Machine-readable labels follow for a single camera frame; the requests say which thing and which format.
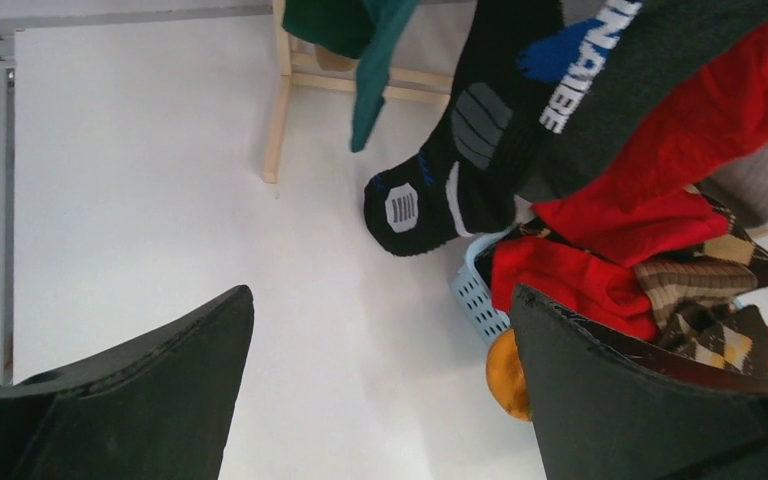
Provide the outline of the brown argyle sock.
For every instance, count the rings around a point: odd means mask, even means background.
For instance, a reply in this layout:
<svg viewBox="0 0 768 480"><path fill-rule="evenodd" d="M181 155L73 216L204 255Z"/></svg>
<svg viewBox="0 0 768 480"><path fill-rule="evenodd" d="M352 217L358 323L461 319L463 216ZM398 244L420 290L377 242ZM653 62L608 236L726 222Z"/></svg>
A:
<svg viewBox="0 0 768 480"><path fill-rule="evenodd" d="M756 306L686 302L668 317L658 346L700 364L768 380L768 327Z"/></svg>

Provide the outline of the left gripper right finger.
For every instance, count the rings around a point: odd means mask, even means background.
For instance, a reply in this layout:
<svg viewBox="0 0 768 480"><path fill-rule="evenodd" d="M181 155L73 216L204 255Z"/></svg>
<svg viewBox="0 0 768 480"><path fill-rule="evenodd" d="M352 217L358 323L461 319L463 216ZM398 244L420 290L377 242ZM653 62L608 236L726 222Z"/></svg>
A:
<svg viewBox="0 0 768 480"><path fill-rule="evenodd" d="M509 313L550 479L768 479L768 380L667 352L519 285Z"/></svg>

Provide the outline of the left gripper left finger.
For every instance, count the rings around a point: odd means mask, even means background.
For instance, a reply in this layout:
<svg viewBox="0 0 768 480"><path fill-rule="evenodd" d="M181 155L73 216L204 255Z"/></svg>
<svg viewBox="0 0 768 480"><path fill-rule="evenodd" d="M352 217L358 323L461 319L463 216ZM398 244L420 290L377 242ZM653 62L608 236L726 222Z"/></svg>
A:
<svg viewBox="0 0 768 480"><path fill-rule="evenodd" d="M253 335L239 285L166 325L0 386L0 479L215 479Z"/></svg>

